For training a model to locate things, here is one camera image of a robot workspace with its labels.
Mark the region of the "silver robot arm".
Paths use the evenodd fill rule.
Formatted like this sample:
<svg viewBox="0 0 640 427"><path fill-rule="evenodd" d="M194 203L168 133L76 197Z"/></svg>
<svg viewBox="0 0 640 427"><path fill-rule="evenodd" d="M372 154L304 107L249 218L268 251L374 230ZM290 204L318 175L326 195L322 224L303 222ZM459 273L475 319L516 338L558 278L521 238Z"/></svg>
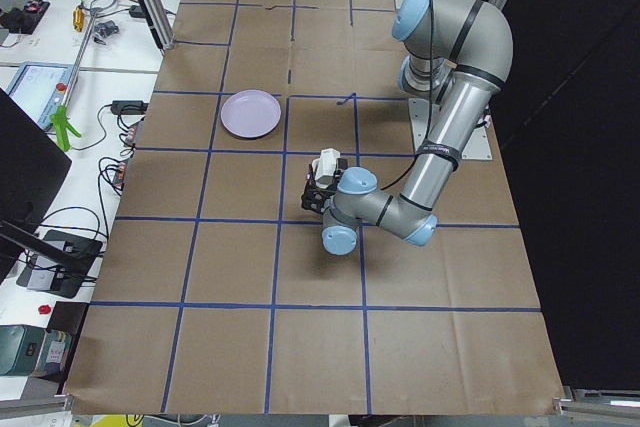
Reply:
<svg viewBox="0 0 640 427"><path fill-rule="evenodd" d="M323 150L310 164L302 205L322 215L323 246L333 255L354 250L364 222L413 245L429 242L437 226L434 205L511 69L509 23L501 10L482 0L403 0L392 35L409 53L400 68L400 89L436 111L397 196L335 150Z"/></svg>

